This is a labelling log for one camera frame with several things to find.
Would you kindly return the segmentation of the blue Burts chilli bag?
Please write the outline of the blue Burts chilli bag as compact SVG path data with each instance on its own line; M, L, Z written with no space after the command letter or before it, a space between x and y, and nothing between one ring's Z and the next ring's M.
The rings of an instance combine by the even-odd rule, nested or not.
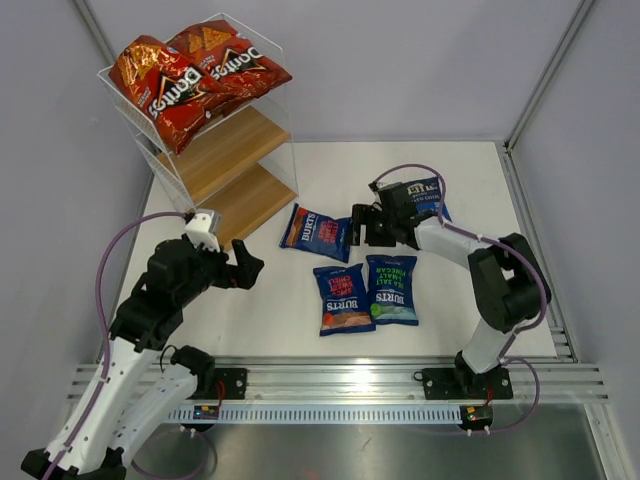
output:
M321 337L376 330L362 269L363 264L357 263L313 270L322 302Z
M295 203L279 247L321 255L343 263L349 261L349 217L334 219Z

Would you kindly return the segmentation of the red Doritos bag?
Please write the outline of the red Doritos bag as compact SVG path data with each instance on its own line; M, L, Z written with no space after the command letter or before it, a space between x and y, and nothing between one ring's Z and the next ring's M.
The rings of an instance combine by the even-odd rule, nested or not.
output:
M187 56L149 35L139 36L120 53L109 77L176 155L235 99Z
M286 69L263 55L225 20L191 25L171 38L168 45L234 94L226 115L292 80Z

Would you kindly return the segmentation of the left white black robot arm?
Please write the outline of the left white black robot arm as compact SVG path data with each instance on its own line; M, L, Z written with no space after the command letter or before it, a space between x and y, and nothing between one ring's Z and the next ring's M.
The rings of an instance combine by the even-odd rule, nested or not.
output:
M183 322L184 308L211 287L251 289L264 267L243 241L223 251L188 237L158 244L146 271L118 308L100 366L61 432L28 452L21 469L35 479L123 479L142 445L182 401L215 388L215 360L191 346L135 403L141 376Z

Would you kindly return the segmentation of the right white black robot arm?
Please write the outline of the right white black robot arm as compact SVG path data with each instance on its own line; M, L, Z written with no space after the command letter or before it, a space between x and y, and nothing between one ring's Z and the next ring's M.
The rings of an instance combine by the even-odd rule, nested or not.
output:
M448 221L440 212L413 205L355 204L350 243L393 247L400 243L465 268L471 278L479 323L456 355L456 389L476 396L503 365L516 337L536 327L551 300L527 239L517 233L499 239L476 234Z

